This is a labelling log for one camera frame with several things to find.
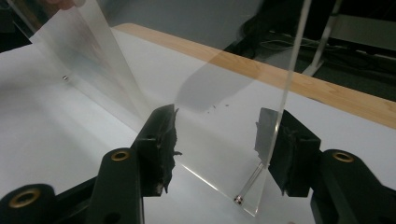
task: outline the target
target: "wooden board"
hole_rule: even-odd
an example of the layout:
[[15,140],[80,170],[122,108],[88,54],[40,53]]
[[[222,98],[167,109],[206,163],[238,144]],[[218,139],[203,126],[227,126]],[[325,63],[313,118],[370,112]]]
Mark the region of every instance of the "wooden board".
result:
[[[125,23],[114,28],[279,88],[284,88],[287,83],[288,71],[266,63],[256,62],[132,23]],[[395,102],[299,73],[293,73],[290,90],[350,114],[396,129]]]

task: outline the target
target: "brass ring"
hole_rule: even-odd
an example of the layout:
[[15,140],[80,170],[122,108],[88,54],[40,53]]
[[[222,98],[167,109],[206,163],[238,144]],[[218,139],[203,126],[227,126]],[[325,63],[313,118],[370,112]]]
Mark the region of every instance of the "brass ring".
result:
[[33,203],[35,200],[38,199],[39,196],[39,189],[27,189],[14,196],[11,201],[9,201],[8,206],[12,208],[21,208]]
[[351,157],[349,154],[346,154],[344,152],[334,152],[332,154],[332,156],[334,158],[336,158],[339,161],[343,161],[343,162],[353,162],[355,159],[353,159],[353,157]]
[[116,151],[111,155],[111,160],[113,161],[123,161],[129,158],[129,152],[125,150]]

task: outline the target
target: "brass insert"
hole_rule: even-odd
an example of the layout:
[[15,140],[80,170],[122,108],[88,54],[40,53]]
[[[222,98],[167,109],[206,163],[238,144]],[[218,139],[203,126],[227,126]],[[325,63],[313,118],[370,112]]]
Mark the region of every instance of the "brass insert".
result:
[[111,155],[111,160],[113,161],[123,161],[129,158],[129,152],[125,150],[116,151]]
[[332,156],[334,158],[336,158],[339,161],[343,161],[343,162],[353,162],[354,159],[353,157],[351,157],[349,154],[346,154],[344,152],[334,152],[332,154]]
[[39,189],[27,189],[16,196],[14,196],[11,201],[9,201],[9,206],[12,208],[21,208],[26,205],[33,203],[40,196]]

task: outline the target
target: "white table surface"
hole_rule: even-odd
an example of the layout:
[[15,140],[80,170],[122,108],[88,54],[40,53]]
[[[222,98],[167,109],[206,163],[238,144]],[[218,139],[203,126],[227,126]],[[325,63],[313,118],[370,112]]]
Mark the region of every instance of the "white table surface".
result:
[[[115,35],[134,68],[125,53],[128,38]],[[396,189],[395,130],[294,93],[286,108],[321,138],[322,150],[359,156]],[[0,54],[0,196],[32,183],[50,184],[56,193],[70,189],[97,174],[107,151],[128,147],[135,136],[62,80],[35,47]],[[271,176],[262,197],[261,214],[253,218],[177,163],[169,193],[145,199],[146,223],[314,223],[309,199],[282,197]]]

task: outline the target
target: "clear acrylic sheet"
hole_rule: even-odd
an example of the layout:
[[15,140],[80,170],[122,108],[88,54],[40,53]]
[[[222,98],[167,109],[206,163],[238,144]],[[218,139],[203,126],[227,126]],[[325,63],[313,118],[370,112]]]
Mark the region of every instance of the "clear acrylic sheet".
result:
[[[177,160],[230,203],[243,194],[241,205],[256,215],[308,1],[302,14],[302,1],[9,3],[59,76],[134,130],[151,109],[175,104],[183,153]],[[285,21],[294,24],[289,34],[277,30]],[[145,39],[143,31],[154,35]],[[268,35],[293,41],[284,50],[263,51]],[[262,108],[275,114],[258,135]],[[244,188],[254,173],[257,179]]]

